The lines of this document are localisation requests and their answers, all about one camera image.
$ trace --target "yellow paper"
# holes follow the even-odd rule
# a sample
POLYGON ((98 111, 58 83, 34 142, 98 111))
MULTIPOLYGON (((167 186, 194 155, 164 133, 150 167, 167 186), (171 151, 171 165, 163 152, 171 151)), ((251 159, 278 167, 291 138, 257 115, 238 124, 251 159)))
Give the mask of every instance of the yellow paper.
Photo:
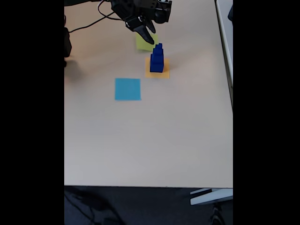
POLYGON ((154 45, 149 44, 138 33, 135 33, 135 44, 138 50, 146 50, 150 52, 153 51, 155 45, 158 44, 158 36, 157 34, 150 34, 150 35, 154 40, 154 45))
POLYGON ((146 77, 147 78, 170 78, 170 63, 168 59, 164 59, 164 70, 162 73, 150 72, 150 58, 146 58, 146 77))

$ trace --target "yellow square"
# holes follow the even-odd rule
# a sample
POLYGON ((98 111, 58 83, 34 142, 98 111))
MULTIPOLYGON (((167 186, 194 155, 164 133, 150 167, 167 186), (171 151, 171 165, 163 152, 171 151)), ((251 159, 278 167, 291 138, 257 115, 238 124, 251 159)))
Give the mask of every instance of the yellow square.
POLYGON ((150 72, 150 58, 146 58, 146 77, 147 78, 170 78, 170 63, 168 59, 164 59, 164 70, 162 73, 150 72))

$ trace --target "sticky note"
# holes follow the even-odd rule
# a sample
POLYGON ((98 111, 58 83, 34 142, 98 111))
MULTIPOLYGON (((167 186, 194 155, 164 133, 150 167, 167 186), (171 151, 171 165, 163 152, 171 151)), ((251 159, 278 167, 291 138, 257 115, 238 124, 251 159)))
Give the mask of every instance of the sticky note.
POLYGON ((115 100, 141 100, 141 80, 131 78, 116 78, 115 100))
POLYGON ((158 44, 158 36, 157 34, 150 34, 150 35, 154 40, 154 45, 149 44, 141 37, 141 35, 135 33, 135 44, 138 50, 146 50, 152 52, 155 45, 158 44))
POLYGON ((145 69, 147 78, 170 78, 170 62, 169 59, 164 58, 164 70, 162 73, 150 72, 150 57, 145 60, 145 69))

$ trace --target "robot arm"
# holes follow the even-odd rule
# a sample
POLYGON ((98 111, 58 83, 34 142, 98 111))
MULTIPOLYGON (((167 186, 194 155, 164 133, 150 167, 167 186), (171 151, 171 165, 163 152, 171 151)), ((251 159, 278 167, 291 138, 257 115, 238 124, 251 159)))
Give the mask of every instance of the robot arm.
MULTIPOLYGON (((65 6, 72 6, 88 1, 98 0, 64 0, 65 6)), ((155 28, 152 20, 156 23, 169 21, 172 1, 169 0, 106 0, 112 5, 112 10, 132 32, 139 33, 142 38, 154 44, 154 40, 146 27, 153 33, 155 28)))

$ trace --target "white table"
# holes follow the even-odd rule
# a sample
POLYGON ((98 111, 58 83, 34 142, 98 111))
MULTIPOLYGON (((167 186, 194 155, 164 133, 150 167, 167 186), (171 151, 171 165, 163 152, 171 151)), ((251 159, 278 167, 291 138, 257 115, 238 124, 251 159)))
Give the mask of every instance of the white table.
MULTIPOLYGON (((101 18, 96 5, 65 7, 66 27, 101 18)), ((123 22, 71 33, 65 185, 233 187, 233 112, 214 0, 174 0, 169 23, 154 25, 170 79, 144 77, 150 53, 135 50, 123 22), (122 77, 141 79, 141 101, 114 100, 122 77)))

